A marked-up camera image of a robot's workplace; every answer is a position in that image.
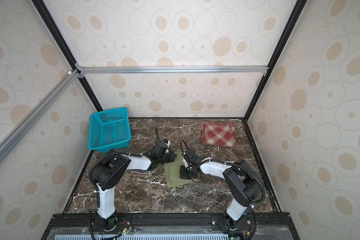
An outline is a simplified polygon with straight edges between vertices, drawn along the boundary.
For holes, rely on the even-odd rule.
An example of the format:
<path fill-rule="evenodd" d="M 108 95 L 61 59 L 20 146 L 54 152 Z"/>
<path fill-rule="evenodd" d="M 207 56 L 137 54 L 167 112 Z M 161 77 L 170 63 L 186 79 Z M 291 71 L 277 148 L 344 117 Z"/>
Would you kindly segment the olive green skirt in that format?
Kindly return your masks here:
<path fill-rule="evenodd" d="M 167 182 L 167 188 L 174 188 L 177 186 L 182 186 L 185 184 L 189 184 L 191 180 L 184 180 L 180 178 L 180 167 L 185 166 L 183 162 L 183 157 L 181 152 L 175 152 L 176 158 L 174 162 L 165 163 L 164 170 L 165 170 L 165 177 Z"/>

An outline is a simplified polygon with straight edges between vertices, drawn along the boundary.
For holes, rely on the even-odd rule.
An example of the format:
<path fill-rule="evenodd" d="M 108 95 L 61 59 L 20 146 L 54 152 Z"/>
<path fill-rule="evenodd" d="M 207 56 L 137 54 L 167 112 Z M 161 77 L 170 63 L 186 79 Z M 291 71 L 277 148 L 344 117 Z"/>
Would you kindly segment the red plaid skirt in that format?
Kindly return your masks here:
<path fill-rule="evenodd" d="M 205 145 L 235 148 L 236 131 L 233 122 L 201 122 L 201 142 Z"/>

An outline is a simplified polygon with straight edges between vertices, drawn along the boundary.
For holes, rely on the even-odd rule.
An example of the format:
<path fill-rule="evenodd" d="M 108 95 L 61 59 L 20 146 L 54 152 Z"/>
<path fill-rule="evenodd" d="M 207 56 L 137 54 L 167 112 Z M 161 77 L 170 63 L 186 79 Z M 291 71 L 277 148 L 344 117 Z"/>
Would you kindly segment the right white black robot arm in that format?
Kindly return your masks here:
<path fill-rule="evenodd" d="M 233 195 L 233 200 L 225 211 L 225 218 L 237 223 L 243 215 L 253 210 L 255 205 L 265 201 L 266 191 L 263 181 L 245 161 L 225 162 L 211 157 L 202 158 L 184 140 L 180 143 L 184 166 L 180 167 L 180 178 L 195 180 L 199 175 L 211 175 L 224 179 Z"/>

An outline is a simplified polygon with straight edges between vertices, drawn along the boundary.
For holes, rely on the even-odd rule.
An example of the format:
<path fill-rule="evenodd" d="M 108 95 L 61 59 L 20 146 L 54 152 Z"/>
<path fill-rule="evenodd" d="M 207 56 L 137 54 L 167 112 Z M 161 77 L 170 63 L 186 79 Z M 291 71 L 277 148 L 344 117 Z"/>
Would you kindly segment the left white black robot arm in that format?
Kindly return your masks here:
<path fill-rule="evenodd" d="M 102 219 L 107 220 L 115 214 L 115 188 L 126 171 L 149 171 L 175 161 L 171 141 L 160 140 L 158 128 L 155 128 L 155 132 L 155 144 L 147 152 L 133 155 L 110 150 L 92 166 L 89 178 L 97 194 L 97 214 Z"/>

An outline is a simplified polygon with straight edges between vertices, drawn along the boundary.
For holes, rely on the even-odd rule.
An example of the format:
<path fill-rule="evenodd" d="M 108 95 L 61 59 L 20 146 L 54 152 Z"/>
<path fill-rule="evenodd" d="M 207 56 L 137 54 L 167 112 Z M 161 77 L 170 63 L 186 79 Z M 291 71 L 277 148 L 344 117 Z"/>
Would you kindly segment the teal plastic basket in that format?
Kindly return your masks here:
<path fill-rule="evenodd" d="M 128 147 L 131 140 L 128 109 L 115 108 L 90 117 L 88 148 L 101 153 Z"/>

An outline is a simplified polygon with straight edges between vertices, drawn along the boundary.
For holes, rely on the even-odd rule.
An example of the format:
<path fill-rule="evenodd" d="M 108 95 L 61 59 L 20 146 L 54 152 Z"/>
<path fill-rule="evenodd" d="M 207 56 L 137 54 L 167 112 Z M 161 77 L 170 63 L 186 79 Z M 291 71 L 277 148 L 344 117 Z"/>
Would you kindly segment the horizontal aluminium back rail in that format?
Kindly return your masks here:
<path fill-rule="evenodd" d="M 80 67 L 83 74 L 266 73 L 267 66 Z"/>

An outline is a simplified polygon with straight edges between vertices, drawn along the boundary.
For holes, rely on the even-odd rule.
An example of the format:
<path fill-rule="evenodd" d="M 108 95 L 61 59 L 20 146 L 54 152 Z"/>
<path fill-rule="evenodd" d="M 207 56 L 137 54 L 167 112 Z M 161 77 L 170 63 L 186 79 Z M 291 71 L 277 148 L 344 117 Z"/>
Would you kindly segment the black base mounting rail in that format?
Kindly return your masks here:
<path fill-rule="evenodd" d="M 222 213 L 57 214 L 43 240 L 298 240 L 288 213 L 248 213 L 238 221 Z"/>

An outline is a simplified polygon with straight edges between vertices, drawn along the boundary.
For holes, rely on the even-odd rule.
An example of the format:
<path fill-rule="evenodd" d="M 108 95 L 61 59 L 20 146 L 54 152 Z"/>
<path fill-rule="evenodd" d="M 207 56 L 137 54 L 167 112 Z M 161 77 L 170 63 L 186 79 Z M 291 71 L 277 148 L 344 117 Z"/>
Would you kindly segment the diagonal aluminium left rail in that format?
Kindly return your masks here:
<path fill-rule="evenodd" d="M 0 164 L 78 75 L 78 70 L 66 75 L 0 142 Z"/>

